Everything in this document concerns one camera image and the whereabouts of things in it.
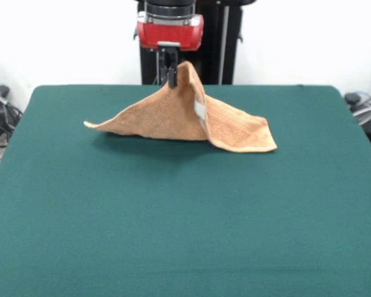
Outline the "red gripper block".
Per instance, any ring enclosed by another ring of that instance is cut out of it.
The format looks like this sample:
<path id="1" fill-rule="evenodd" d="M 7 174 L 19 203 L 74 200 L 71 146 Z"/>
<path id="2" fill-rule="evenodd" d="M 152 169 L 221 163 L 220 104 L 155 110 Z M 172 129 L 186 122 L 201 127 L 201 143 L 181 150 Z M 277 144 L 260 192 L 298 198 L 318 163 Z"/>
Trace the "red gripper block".
<path id="1" fill-rule="evenodd" d="M 203 36 L 203 15 L 196 14 L 190 19 L 164 20 L 139 12 L 137 16 L 137 36 L 140 46 L 157 50 L 159 46 L 178 47 L 181 51 L 197 51 Z M 177 86 L 177 49 L 159 50 L 160 82 L 167 81 L 169 87 Z"/>

